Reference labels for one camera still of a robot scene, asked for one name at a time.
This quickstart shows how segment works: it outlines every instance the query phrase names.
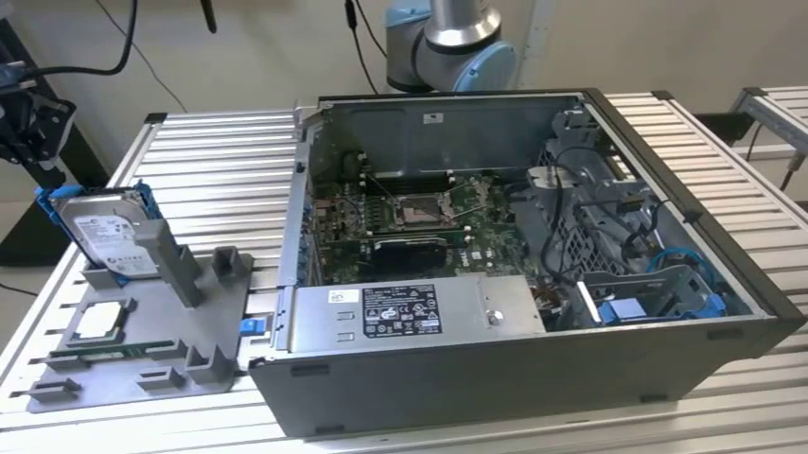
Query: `blue latch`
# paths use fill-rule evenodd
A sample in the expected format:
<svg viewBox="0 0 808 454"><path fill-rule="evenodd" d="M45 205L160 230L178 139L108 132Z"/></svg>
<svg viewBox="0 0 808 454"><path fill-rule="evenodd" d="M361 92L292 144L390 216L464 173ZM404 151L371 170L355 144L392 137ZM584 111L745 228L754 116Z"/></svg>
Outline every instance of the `blue latch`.
<svg viewBox="0 0 808 454"><path fill-rule="evenodd" d="M243 337L261 336L265 332L265 319L243 319L239 333Z"/></svg>

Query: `blue cable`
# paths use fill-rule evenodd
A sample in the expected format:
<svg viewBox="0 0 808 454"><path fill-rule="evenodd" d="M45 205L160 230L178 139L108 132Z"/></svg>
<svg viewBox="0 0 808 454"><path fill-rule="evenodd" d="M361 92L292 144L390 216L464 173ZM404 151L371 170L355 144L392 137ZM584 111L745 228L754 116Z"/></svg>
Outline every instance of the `blue cable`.
<svg viewBox="0 0 808 454"><path fill-rule="evenodd" d="M695 262L706 270L706 281L707 281L709 286L713 287L713 285L715 284L715 274L713 272L711 267L703 261L702 257L694 251L691 251L691 250L689 250L686 248L669 248L669 249L665 249L661 253L658 253L654 256L654 258L651 258L651 261L647 264L647 268L645 269L645 272L651 272L654 270L654 268L657 267L657 263L658 263L659 259L665 255L669 255L671 253L682 253L683 255L691 257L695 260Z"/></svg>

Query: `sticker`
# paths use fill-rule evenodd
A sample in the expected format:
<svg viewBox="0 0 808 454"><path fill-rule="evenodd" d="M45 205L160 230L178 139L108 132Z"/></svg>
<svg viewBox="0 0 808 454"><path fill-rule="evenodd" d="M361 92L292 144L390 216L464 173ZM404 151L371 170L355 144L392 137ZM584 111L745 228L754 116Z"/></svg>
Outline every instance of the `sticker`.
<svg viewBox="0 0 808 454"><path fill-rule="evenodd" d="M357 303L357 289L328 290L328 303Z"/></svg>
<svg viewBox="0 0 808 454"><path fill-rule="evenodd" d="M120 216L78 216L73 223L97 260L110 271L124 276L156 274L156 265L145 248L134 244L134 232L128 219Z"/></svg>
<svg viewBox="0 0 808 454"><path fill-rule="evenodd" d="M424 113L424 125L434 125L436 123L443 123L443 114Z"/></svg>
<svg viewBox="0 0 808 454"><path fill-rule="evenodd" d="M361 319L368 338L439 334L440 311L434 285L364 288Z"/></svg>

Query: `black cable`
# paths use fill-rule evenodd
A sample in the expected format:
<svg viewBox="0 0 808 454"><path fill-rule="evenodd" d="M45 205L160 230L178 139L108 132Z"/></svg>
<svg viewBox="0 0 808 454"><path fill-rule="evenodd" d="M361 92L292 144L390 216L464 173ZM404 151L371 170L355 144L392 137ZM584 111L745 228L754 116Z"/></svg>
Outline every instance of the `black cable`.
<svg viewBox="0 0 808 454"><path fill-rule="evenodd" d="M657 205L654 205L654 208L651 208L651 223L647 226L647 229L639 228L639 230L631 232L631 234L626 237L626 240L622 242L622 245L619 246L619 258L622 259L623 262L629 261L629 247L634 244L634 240L638 237L643 238L645 246L646 247L650 246L650 242L647 241L647 236L657 229L657 225L658 225L658 210L661 209L661 206L665 203L667 203L669 201L670 201L670 199L665 199L663 201L661 201L659 203L657 203Z"/></svg>
<svg viewBox="0 0 808 454"><path fill-rule="evenodd" d="M657 205L654 206L654 208L651 208L651 225L647 226L647 229L642 232L642 236L647 237L647 235L650 235L654 230L657 229L658 226L658 210L661 209L661 206L667 203L670 201L670 199L665 199L663 201L661 201L659 203L657 203Z"/></svg>
<svg viewBox="0 0 808 454"><path fill-rule="evenodd" d="M783 191L787 187L787 183L791 181L791 175L794 175L794 171L789 170L785 172L785 178L782 179L782 183L779 184L779 190Z"/></svg>
<svg viewBox="0 0 808 454"><path fill-rule="evenodd" d="M117 64L110 69L85 68L82 66L53 66L49 68L38 68L28 71L25 79L33 79L41 76L52 76L53 74L81 73L94 76L114 76L118 74L128 62L128 54L130 53L130 44L134 39L134 24L137 23L137 0L130 0L130 10L128 13L126 38L124 39L124 51Z"/></svg>
<svg viewBox="0 0 808 454"><path fill-rule="evenodd" d="M105 17L109 19L109 22L112 23L112 25L114 25L114 28L117 28L117 31L120 31L124 34L124 36L126 36L124 29L121 28L121 26L117 25L117 22L114 21L114 18L112 17L112 14L109 13L109 10L105 8L104 4L101 3L101 0L96 0L96 4L98 5L98 7L101 7ZM153 66L150 66L149 59L146 59L146 56L142 55L142 52L140 51L140 47L137 47L137 44L133 41L132 41L132 47L134 48L134 52L137 52L137 55L140 55L142 62L146 64L146 67L149 68L150 76L153 77L153 80L156 80L156 83L158 83L160 86L162 87L162 89L165 89L165 92L173 98L173 100L176 101L176 104L178 104L178 108L181 109L181 112L184 112L187 114L188 109L185 109L185 105L178 100L178 97L173 93L172 89L168 88L168 85L165 85L165 82L162 82L162 79L160 79L160 77L156 75L156 71L153 70Z"/></svg>
<svg viewBox="0 0 808 454"><path fill-rule="evenodd" d="M376 86L373 85L373 80L369 79L369 73L367 72L367 65L364 64L364 57L361 57L361 48L357 45L356 31L351 30L351 34L353 35L353 44L356 45L357 62L361 65L361 71L364 72L364 78L367 79L367 84L369 85L369 89L373 91L373 95L377 95L379 91L376 90Z"/></svg>
<svg viewBox="0 0 808 454"><path fill-rule="evenodd" d="M376 40L376 35L373 34L373 30L369 27L369 23L367 22L367 16L364 16L364 9L361 9L361 4L356 0L357 13L361 16L361 22L364 23L364 27L367 28L367 34L369 35L369 39L373 40L376 47L379 48L379 52L384 58L387 58L387 53L383 51L383 47L380 47L379 40Z"/></svg>
<svg viewBox="0 0 808 454"><path fill-rule="evenodd" d="M17 288L17 287L6 286L6 285L5 285L5 284L2 284L2 283L0 283L0 288L4 288L5 290L9 290L9 291L16 291L17 293L22 293L22 294L25 294L25 295L30 295L30 296L33 296L34 298L38 296L38 293L33 293L32 291L29 291L29 290L24 290L22 288Z"/></svg>
<svg viewBox="0 0 808 454"><path fill-rule="evenodd" d="M751 140L749 140L749 150L746 151L746 162L749 162L749 158L751 157L751 148L754 147L754 142L757 142L757 134L759 134L761 129L762 129L762 123L757 123L757 129L754 130L754 134L751 135Z"/></svg>
<svg viewBox="0 0 808 454"><path fill-rule="evenodd" d="M555 168L555 207L552 210L552 219L550 220L550 232L546 238L543 239L542 251L539 253L539 260L542 262L543 270L548 273L548 275L560 283L567 284L568 286L574 286L574 282L571 279L566 278L559 272L552 270L546 261L546 255L550 251L550 244L552 242L552 237L558 233L558 226L560 224L560 212L562 205L564 202L564 189L562 188L560 176L558 175L558 168Z"/></svg>
<svg viewBox="0 0 808 454"><path fill-rule="evenodd" d="M216 33L219 26L216 25L216 14L213 13L213 2L211 0L201 0L201 14L204 14L204 23L211 33Z"/></svg>
<svg viewBox="0 0 808 454"><path fill-rule="evenodd" d="M369 79L369 72L367 71L367 65L364 64L364 57L361 56L361 46L357 43L356 10L353 9L352 0L344 0L344 20L348 23L348 28L351 29L351 35L353 35L353 45L356 46L357 62L361 65L361 71L364 72L364 78L367 79L369 89L373 91L373 95L377 95L379 91L376 90L376 86L373 85L372 79Z"/></svg>
<svg viewBox="0 0 808 454"><path fill-rule="evenodd" d="M562 215L562 205L564 203L564 189L563 189L563 183L560 181L560 175L558 173L558 169L563 168L566 170L566 172L570 173L570 175L575 175L574 171L571 171L571 169L568 169L566 166L560 165L558 163L560 157L564 155L564 153L567 151L571 151L574 149L583 149L586 151L591 151L593 153L597 153L597 155L599 156L599 152L594 149L594 148L587 148L587 147L568 147L560 150L560 152L555 155L555 157L552 158L552 161L550 162L548 166L552 167L552 173L555 176L555 207L552 209L552 218L550 220L550 232L548 235L546 236L546 238L543 239L543 244L542 244L542 251L539 252L539 261L542 262L542 268L543 270L548 273L548 275L560 283L567 284L568 286L574 285L574 282L571 281L571 279L566 278L558 271L552 270L548 266L548 263L546 261L546 255L548 253L550 250L550 244L552 242L552 238L555 237L555 234L558 234L558 227L560 225L560 215Z"/></svg>

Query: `aluminum table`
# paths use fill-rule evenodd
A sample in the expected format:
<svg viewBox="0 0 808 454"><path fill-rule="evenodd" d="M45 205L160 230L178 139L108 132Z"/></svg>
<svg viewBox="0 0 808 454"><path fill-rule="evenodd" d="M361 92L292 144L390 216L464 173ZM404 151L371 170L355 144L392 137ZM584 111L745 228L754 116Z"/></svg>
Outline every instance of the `aluminum table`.
<svg viewBox="0 0 808 454"><path fill-rule="evenodd" d="M609 96L791 301L808 313L808 217L673 99ZM249 315L276 304L293 111L152 116L112 177L153 188L177 241L196 254L236 245L257 258ZM248 376L229 393L28 414L85 283L68 249L0 356L0 451L44 452L766 452L808 450L808 329L759 359L722 367L675 403L373 433L285 438ZM239 364L265 353L241 340Z"/></svg>

